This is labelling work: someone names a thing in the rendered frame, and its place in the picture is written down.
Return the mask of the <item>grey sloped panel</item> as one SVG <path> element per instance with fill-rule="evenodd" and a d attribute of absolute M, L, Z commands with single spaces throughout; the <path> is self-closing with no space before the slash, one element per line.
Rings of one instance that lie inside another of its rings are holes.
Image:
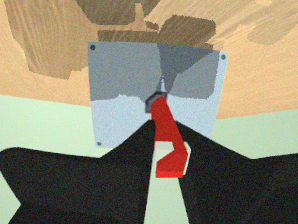
<path fill-rule="evenodd" d="M 86 48 L 96 147 L 114 149 L 137 132 L 157 97 L 174 121 L 212 139 L 229 53 L 141 41 L 88 41 Z"/>

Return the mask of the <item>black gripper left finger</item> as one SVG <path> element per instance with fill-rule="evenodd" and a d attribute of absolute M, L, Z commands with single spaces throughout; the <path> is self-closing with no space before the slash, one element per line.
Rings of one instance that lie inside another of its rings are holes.
<path fill-rule="evenodd" d="M 61 155 L 11 147 L 0 151 L 3 179 L 20 204 L 144 224 L 152 169 L 154 120 L 104 156 Z"/>

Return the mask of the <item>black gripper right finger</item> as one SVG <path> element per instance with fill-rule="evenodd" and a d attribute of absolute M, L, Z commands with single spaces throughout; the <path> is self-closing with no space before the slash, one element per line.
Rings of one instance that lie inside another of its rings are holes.
<path fill-rule="evenodd" d="M 189 224 L 247 224 L 273 190 L 298 183 L 298 153 L 249 159 L 174 123 L 192 149 L 178 177 Z"/>

